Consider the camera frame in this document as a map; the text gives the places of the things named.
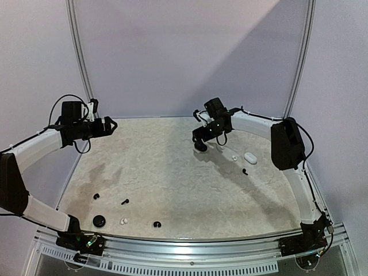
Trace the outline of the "black earbud charging case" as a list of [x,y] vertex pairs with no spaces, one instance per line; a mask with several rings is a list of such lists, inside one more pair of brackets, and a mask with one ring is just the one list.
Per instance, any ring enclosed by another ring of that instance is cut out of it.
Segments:
[[196,142],[194,143],[194,148],[195,148],[196,150],[200,151],[200,152],[206,152],[206,151],[207,151],[207,149],[208,149],[208,147],[207,147],[207,145],[206,145],[206,144],[204,144],[204,143],[200,143],[199,141],[196,141]]

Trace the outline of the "black hook earbud front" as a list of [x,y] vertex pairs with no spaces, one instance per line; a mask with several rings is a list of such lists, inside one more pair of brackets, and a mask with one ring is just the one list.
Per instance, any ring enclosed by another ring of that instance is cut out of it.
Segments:
[[159,221],[155,221],[154,223],[153,223],[153,227],[154,228],[160,228],[162,225],[161,225],[161,223],[159,222]]

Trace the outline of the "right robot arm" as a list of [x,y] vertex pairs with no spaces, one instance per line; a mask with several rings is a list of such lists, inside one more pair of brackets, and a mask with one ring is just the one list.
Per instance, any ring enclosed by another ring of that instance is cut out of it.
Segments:
[[206,142],[218,140],[232,131],[244,131],[270,140],[271,161],[289,181],[301,215],[302,233],[281,240],[281,248],[291,246],[293,251],[297,248],[309,251],[327,247],[325,230],[331,230],[332,223],[317,199],[307,170],[306,161],[310,155],[305,152],[301,136],[305,129],[292,117],[274,118],[243,108],[227,109],[219,98],[209,100],[204,108],[193,112],[202,125],[192,132],[192,141],[195,149],[201,152],[207,150]]

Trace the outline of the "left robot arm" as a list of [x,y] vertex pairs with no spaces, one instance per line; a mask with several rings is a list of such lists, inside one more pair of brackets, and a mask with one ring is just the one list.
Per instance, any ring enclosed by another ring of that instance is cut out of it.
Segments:
[[79,221],[34,198],[26,189],[24,171],[47,155],[67,146],[76,146],[78,140],[110,136],[118,124],[106,116],[97,118],[98,101],[65,101],[61,115],[54,124],[1,151],[1,208],[8,215],[28,219],[63,233],[63,240],[74,250],[81,249],[86,241]]

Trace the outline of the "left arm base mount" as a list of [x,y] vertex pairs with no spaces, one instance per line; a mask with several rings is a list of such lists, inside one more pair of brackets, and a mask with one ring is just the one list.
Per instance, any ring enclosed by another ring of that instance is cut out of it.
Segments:
[[105,243],[106,239],[96,233],[57,232],[57,246],[78,251],[82,255],[91,254],[101,256],[105,248]]

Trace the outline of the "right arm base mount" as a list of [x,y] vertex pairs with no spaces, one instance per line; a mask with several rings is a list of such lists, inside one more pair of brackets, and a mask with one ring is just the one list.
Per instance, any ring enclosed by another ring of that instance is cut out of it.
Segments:
[[281,238],[278,248],[282,256],[297,255],[328,245],[323,229],[303,229],[302,234]]

